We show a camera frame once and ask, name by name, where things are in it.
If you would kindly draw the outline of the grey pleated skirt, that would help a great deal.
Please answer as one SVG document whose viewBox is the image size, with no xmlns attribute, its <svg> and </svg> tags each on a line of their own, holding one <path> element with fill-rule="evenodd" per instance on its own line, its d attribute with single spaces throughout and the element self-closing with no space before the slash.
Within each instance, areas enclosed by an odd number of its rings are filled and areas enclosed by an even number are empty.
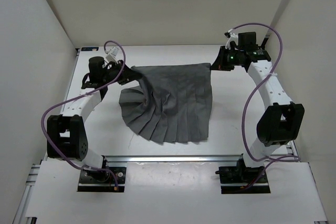
<svg viewBox="0 0 336 224">
<path fill-rule="evenodd" d="M 210 63 L 132 67 L 141 78 L 138 86 L 120 93 L 126 126 L 158 144 L 207 140 L 213 102 L 210 67 Z"/>
</svg>

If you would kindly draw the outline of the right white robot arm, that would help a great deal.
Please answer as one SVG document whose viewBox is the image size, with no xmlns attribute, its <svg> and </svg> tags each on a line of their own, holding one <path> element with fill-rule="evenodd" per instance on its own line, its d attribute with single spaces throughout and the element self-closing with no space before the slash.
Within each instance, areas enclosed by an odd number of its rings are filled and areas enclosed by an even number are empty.
<svg viewBox="0 0 336 224">
<path fill-rule="evenodd" d="M 232 50 L 221 46 L 211 70 L 231 71 L 236 66 L 243 67 L 253 79 L 256 87 L 252 93 L 259 92 L 265 107 L 256 126 L 257 138 L 252 145 L 247 144 L 246 134 L 242 134 L 244 164 L 236 168 L 236 177 L 247 182 L 255 175 L 254 167 L 262 166 L 275 150 L 297 138 L 304 107 L 294 103 L 284 91 L 267 51 Z"/>
</svg>

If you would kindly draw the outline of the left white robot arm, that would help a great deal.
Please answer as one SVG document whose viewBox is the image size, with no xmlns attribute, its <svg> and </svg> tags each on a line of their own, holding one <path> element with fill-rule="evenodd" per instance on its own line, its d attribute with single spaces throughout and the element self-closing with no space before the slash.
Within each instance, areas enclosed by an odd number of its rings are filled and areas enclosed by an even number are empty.
<svg viewBox="0 0 336 224">
<path fill-rule="evenodd" d="M 85 121 L 108 91 L 108 83 L 127 84 L 139 80 L 141 74 L 127 67 L 123 60 L 106 62 L 103 57 L 89 59 L 89 72 L 82 79 L 80 98 L 65 106 L 62 114 L 47 119 L 47 155 L 70 161 L 79 169 L 92 170 L 98 182 L 110 176 L 104 156 L 88 146 Z"/>
</svg>

